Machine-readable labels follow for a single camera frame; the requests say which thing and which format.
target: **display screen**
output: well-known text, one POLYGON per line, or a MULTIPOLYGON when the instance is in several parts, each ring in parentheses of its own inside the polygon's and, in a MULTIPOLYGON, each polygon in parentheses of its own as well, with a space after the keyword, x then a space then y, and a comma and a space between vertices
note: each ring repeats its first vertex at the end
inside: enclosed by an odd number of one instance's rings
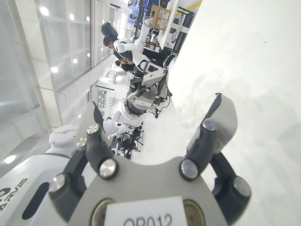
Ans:
MULTIPOLYGON (((133 25, 137 25, 139 7, 141 5, 140 3, 141 3, 141 0, 131 0, 128 23, 133 24, 133 25)), ((148 0, 144 0, 143 6, 147 7, 147 5, 148 5, 148 0)))

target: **chair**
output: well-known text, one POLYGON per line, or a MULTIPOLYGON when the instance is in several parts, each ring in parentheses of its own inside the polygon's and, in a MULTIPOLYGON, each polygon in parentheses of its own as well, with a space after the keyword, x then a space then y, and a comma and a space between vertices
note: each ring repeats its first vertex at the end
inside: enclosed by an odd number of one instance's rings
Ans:
POLYGON ((134 129, 133 131, 133 134, 131 135, 131 138, 134 139, 134 141, 137 141, 138 143, 140 143, 141 145, 143 145, 139 139, 141 138, 140 137, 140 133, 144 132, 143 130, 142 131, 139 131, 139 129, 134 129))

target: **white table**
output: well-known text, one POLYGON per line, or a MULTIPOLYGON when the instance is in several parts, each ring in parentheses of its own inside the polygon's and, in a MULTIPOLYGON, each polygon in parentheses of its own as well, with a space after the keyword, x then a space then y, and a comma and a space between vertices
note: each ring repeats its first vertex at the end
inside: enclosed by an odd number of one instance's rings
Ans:
POLYGON ((164 45, 165 45, 168 35, 170 33, 170 29, 174 28, 174 29, 182 31, 184 33, 188 33, 188 31, 189 31, 188 27, 183 27, 182 25, 173 23, 173 20, 175 18, 177 10, 178 10, 179 1, 180 0, 170 0, 166 6, 166 9, 170 10, 171 13, 170 13, 170 17, 168 19, 165 31, 160 30, 159 35, 158 35, 158 41, 159 41, 161 49, 164 48, 164 45))

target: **silver bolt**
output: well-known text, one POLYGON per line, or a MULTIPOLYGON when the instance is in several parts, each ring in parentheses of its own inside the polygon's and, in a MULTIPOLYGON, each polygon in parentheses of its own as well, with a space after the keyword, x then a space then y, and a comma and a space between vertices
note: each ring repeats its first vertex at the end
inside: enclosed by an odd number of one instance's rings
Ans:
POLYGON ((215 130, 215 126, 214 126, 213 122, 211 122, 209 119, 205 119, 203 121, 203 127, 207 130, 210 130, 210 131, 215 130))
POLYGON ((241 195, 245 197, 249 197, 251 195, 251 188, 243 178, 236 177, 233 180, 233 186, 241 195))
POLYGON ((49 184, 49 192, 56 192, 61 189, 66 182, 66 178, 64 174, 58 174, 53 178, 53 180, 49 184))
POLYGON ((94 134, 99 130, 99 126, 97 124, 93 124, 87 128, 87 134, 94 134))
POLYGON ((101 164, 99 174, 103 178, 109 178, 114 174, 115 170, 116 162, 113 159, 107 159, 101 164))
POLYGON ((198 176, 198 168, 190 159, 182 161, 181 171, 189 179, 195 179, 198 176))
POLYGON ((86 149, 87 145, 87 138, 80 137, 79 142, 76 144, 76 147, 78 150, 84 150, 86 149))

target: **cardboard box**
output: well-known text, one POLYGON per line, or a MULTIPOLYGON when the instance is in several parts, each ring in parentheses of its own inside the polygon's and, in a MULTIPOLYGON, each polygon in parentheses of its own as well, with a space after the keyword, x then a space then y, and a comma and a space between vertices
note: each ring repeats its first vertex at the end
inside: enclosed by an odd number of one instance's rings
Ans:
POLYGON ((154 18, 153 28, 165 31, 171 11, 163 7, 152 5, 150 18, 154 18))

